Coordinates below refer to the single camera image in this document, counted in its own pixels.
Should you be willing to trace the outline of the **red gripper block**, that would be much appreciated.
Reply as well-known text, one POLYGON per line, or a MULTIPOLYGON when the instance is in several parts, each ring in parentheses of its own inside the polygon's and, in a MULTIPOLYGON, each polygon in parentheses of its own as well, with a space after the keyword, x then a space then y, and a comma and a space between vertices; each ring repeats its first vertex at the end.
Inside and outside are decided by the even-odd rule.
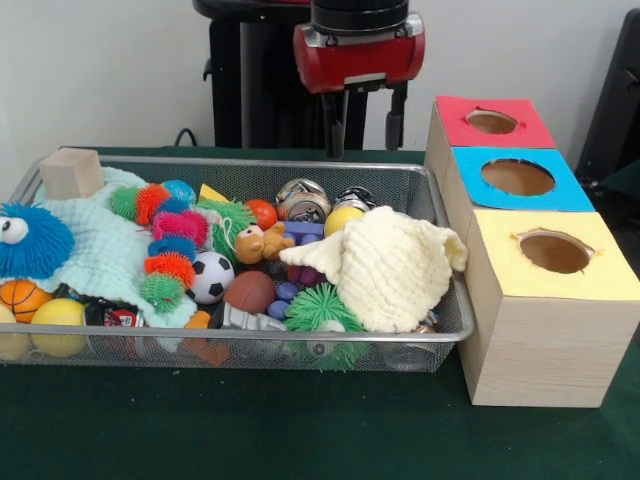
POLYGON ((385 148, 398 151, 403 146, 406 85, 398 83, 417 76, 425 47, 426 33, 421 23, 360 37, 332 37, 310 24, 295 27, 293 49, 300 80, 309 92, 323 94, 328 158, 341 159, 344 154, 346 93, 341 91, 356 84, 397 84, 386 115, 385 148))

